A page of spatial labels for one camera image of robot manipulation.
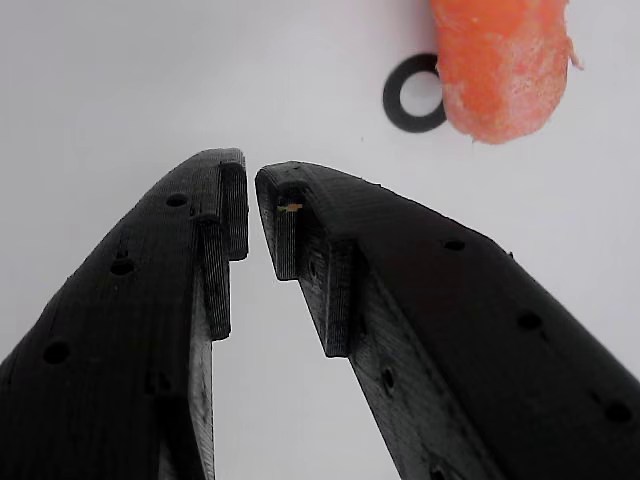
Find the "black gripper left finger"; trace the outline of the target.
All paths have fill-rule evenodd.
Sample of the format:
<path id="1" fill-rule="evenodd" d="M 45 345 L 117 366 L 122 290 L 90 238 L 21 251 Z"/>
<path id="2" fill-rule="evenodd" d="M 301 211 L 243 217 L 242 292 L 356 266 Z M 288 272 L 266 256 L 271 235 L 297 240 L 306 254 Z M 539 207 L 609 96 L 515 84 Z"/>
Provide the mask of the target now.
<path id="1" fill-rule="evenodd" d="M 240 150 L 161 178 L 2 362 L 2 477 L 213 478 L 212 345 L 247 253 Z"/>

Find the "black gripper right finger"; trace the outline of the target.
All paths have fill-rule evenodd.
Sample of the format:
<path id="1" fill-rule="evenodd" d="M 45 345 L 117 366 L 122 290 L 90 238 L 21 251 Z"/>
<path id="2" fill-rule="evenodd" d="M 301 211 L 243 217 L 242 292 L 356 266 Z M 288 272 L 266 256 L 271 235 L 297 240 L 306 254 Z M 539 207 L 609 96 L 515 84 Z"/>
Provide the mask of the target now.
<path id="1" fill-rule="evenodd" d="M 255 178 L 276 277 L 403 479 L 635 479 L 639 382 L 490 238 L 321 165 Z"/>

